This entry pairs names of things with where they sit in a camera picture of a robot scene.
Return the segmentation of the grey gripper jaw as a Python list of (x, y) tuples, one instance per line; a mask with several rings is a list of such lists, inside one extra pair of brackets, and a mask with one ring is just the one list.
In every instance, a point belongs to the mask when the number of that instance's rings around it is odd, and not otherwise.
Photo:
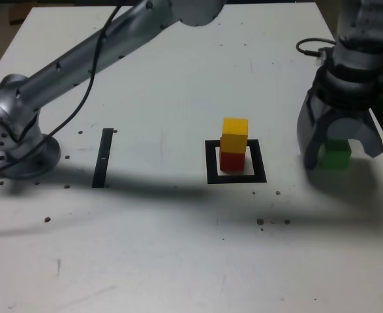
[(383, 143), (369, 112), (336, 117), (329, 124), (327, 137), (331, 140), (356, 140), (366, 155), (376, 158), (383, 153)]
[(305, 169), (314, 169), (318, 154), (328, 138), (328, 127), (334, 109), (322, 102), (313, 91), (308, 91), (297, 121), (299, 149)]

